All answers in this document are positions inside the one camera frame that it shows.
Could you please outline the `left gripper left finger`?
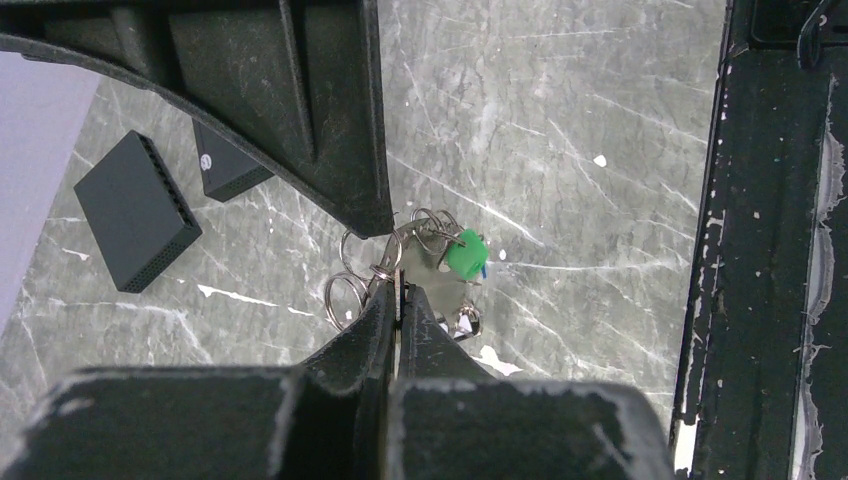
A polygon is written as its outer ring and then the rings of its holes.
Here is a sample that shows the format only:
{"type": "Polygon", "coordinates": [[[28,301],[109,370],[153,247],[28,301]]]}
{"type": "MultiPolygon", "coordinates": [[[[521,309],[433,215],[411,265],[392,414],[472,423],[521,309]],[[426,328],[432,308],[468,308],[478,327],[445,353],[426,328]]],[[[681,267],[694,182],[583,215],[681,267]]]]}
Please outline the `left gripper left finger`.
{"type": "Polygon", "coordinates": [[[361,389],[368,374],[383,369],[396,320],[395,292],[381,282],[360,316],[317,353],[304,361],[310,377],[333,395],[361,389]]]}

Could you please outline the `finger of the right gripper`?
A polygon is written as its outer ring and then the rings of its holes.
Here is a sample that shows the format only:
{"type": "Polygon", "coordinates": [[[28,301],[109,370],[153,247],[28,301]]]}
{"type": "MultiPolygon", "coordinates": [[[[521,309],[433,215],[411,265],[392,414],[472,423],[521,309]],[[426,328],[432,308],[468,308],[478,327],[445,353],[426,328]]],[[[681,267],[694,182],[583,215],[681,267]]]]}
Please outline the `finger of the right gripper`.
{"type": "Polygon", "coordinates": [[[152,91],[358,237],[394,229],[374,1],[5,1],[1,48],[152,91]]]}

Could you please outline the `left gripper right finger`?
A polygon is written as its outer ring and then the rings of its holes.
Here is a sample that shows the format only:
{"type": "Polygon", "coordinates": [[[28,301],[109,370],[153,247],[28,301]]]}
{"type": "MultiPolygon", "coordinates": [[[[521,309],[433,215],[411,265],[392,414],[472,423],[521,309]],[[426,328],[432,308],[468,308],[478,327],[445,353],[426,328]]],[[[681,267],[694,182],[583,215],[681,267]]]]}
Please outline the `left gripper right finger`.
{"type": "Polygon", "coordinates": [[[406,292],[398,351],[398,375],[403,378],[491,379],[438,324],[425,290],[416,285],[406,292]]]}

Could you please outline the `large metal keyring with keys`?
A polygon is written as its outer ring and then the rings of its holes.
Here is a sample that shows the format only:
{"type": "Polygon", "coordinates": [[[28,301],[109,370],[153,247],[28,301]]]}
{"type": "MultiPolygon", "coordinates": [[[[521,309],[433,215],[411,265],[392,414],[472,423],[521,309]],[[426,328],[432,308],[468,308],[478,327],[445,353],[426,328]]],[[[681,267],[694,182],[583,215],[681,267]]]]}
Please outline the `large metal keyring with keys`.
{"type": "Polygon", "coordinates": [[[408,222],[388,235],[382,256],[365,274],[355,272],[347,257],[351,236],[352,232],[346,231],[339,241],[343,270],[324,284],[325,314],[337,330],[346,328],[354,317],[338,318],[333,302],[337,283],[350,288],[359,310],[379,285],[387,283],[396,293],[412,285],[424,289],[437,324],[454,341],[481,334],[482,313],[471,289],[480,287],[487,276],[490,251],[482,233],[462,225],[447,210],[417,208],[408,222]]]}

